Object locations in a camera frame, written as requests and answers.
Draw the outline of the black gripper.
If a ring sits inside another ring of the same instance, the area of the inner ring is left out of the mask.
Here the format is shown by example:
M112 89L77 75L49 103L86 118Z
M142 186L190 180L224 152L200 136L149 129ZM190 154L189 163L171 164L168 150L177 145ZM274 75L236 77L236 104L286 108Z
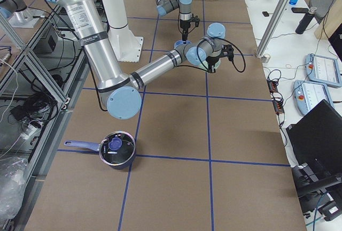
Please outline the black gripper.
M180 29L182 30L182 41L187 42L188 40L188 29L191 27L190 20L180 19Z
M207 63L208 63L208 72L209 73L215 73L216 67L219 67L221 64L221 60L219 56L208 56L207 57Z

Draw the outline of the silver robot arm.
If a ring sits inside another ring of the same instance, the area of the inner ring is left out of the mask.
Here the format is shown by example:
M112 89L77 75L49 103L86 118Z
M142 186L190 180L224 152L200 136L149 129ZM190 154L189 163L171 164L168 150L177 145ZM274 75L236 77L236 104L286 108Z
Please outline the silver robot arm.
M197 25L197 20L192 13L192 0L155 0L156 1L156 9L158 11L158 15L163 17L174 10L179 11L179 22L180 29L182 34L182 43L188 44L188 35L189 29L191 27L191 23L195 22L195 26Z
M130 73L120 68L121 61L137 61L143 44L128 27L123 0L46 0L63 7L84 48L97 77L101 103L117 119L129 119L141 108L139 90L164 73L191 66L213 73L224 56L225 27L210 24L197 43L182 42L157 60Z

